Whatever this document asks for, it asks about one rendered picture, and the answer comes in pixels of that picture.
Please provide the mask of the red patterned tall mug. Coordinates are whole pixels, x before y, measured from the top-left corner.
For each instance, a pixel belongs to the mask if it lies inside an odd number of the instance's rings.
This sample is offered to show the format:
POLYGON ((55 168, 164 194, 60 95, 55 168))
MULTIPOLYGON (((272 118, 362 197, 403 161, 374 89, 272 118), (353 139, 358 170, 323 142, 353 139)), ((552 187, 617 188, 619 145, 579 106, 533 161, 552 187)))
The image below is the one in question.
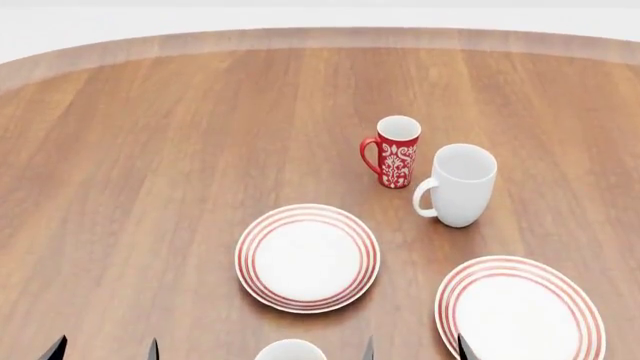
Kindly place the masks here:
POLYGON ((408 116, 387 116, 377 123, 376 130, 375 137, 366 138, 359 145, 362 161, 385 188, 406 188, 412 179, 421 125, 408 116), (377 149, 376 164, 365 154, 371 144, 377 149))

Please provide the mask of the red-striped white plate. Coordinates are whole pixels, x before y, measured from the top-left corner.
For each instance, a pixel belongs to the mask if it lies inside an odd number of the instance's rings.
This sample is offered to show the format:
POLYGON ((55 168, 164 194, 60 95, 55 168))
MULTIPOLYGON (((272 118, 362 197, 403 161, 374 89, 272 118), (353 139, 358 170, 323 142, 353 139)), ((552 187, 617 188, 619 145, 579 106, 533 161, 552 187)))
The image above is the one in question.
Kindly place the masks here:
POLYGON ((605 360, 605 326, 589 296, 561 272, 523 257, 457 266, 437 290, 434 318, 454 356, 462 336, 480 360, 605 360))
POLYGON ((333 311, 374 283, 381 251, 355 215, 302 203, 274 209, 240 236, 235 271, 245 290, 272 308, 297 314, 333 311))

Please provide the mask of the plain white mug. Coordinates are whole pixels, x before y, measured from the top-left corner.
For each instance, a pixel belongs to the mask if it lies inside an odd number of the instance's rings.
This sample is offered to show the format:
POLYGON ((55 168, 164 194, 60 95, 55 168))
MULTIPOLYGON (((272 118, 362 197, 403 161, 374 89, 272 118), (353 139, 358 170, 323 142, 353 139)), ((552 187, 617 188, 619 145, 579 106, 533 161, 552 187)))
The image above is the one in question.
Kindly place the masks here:
POLYGON ((443 146, 434 155, 430 178, 414 191, 413 208, 449 227, 467 227, 488 206, 496 175, 496 158, 487 150, 467 143, 443 146))

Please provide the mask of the yellow and white mug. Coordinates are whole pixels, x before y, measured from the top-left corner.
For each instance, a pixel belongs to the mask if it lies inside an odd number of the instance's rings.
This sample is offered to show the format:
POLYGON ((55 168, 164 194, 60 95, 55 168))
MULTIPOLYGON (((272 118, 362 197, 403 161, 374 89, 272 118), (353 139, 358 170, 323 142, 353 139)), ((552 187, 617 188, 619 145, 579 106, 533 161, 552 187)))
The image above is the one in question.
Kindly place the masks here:
POLYGON ((264 347, 254 360, 327 360, 314 344, 301 339, 284 339, 264 347))

